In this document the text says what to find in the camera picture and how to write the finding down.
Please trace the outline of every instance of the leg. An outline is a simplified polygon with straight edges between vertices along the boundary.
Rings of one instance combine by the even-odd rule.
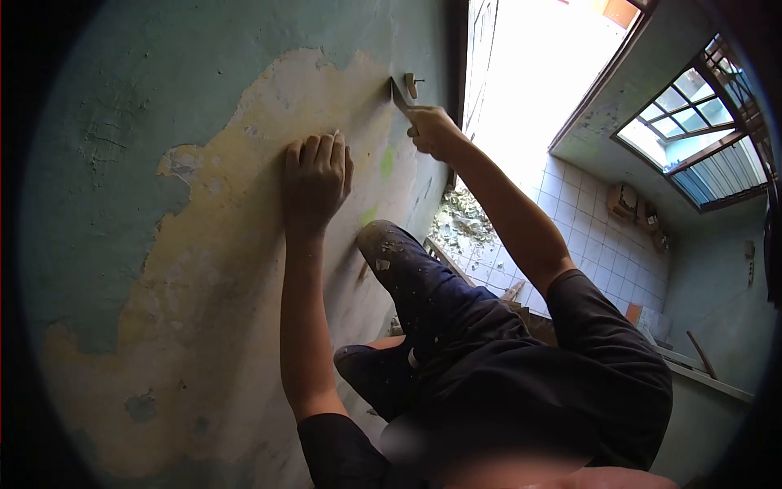
[[[401,402],[414,369],[407,361],[410,347],[404,343],[389,346],[402,336],[384,338],[369,345],[350,345],[334,354],[334,366],[341,377],[369,403],[385,421],[391,422],[401,414]]]
[[[497,298],[486,287],[470,287],[390,221],[369,223],[357,242],[375,277],[391,294],[418,361],[425,361],[438,338],[473,304]]]

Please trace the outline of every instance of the forearm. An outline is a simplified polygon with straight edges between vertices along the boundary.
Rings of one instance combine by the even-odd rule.
[[[285,396],[297,421],[318,412],[341,409],[344,414],[339,399],[339,406],[325,403],[333,409],[314,412],[312,406],[320,398],[336,396],[322,269],[322,237],[289,240],[280,311],[280,371]]]
[[[551,281],[574,268],[554,222],[471,142],[446,161],[480,202],[508,253],[545,297]]]

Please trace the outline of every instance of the man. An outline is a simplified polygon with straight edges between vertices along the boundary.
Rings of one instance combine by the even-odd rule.
[[[443,109],[419,106],[407,116],[412,122],[407,133],[418,150],[460,175],[508,253],[546,299],[559,348],[531,338],[522,320],[492,293],[468,286],[404,230],[375,221],[357,243],[391,294],[405,336],[339,348],[334,362],[340,374],[392,425],[432,406],[439,411],[433,415],[430,409],[416,419],[455,420],[438,432],[449,436],[438,450],[460,449],[454,435],[461,433],[459,426],[481,427],[467,443],[479,443],[481,449],[496,448],[492,443],[500,438],[503,443],[525,438],[525,447],[535,449],[550,431],[565,444],[567,433],[577,432],[571,436],[575,444],[586,440],[579,456],[594,450],[578,466],[541,462],[538,466],[546,469],[539,473],[515,458],[510,465],[504,458],[482,464],[476,451],[470,452],[477,454],[474,458],[435,454],[444,463],[440,468],[447,467],[436,472],[442,476],[439,482],[670,487],[670,481],[641,472],[654,461],[671,412],[671,374],[663,360],[576,268],[554,223]],[[350,420],[336,393],[322,298],[323,241],[329,220],[350,193],[352,174],[350,148],[339,132],[310,136],[288,149],[280,330],[285,395],[316,487],[441,487],[392,466]],[[471,416],[485,423],[471,425]],[[485,426],[494,431],[482,431]],[[568,427],[564,438],[557,430],[563,426]],[[591,467],[577,470],[590,459]]]

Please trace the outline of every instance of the wooden door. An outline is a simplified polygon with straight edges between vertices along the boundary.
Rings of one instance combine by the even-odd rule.
[[[499,0],[469,1],[465,110],[461,126],[465,134],[472,140],[478,127],[486,91]]]

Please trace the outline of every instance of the scraper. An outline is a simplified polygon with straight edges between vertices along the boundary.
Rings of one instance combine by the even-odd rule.
[[[413,104],[407,103],[407,99],[405,99],[404,95],[402,95],[402,91],[399,90],[399,85],[396,84],[396,81],[393,79],[393,77],[390,77],[389,80],[391,81],[391,98],[393,99],[396,107],[398,107],[404,116],[407,117],[407,111],[410,110]]]

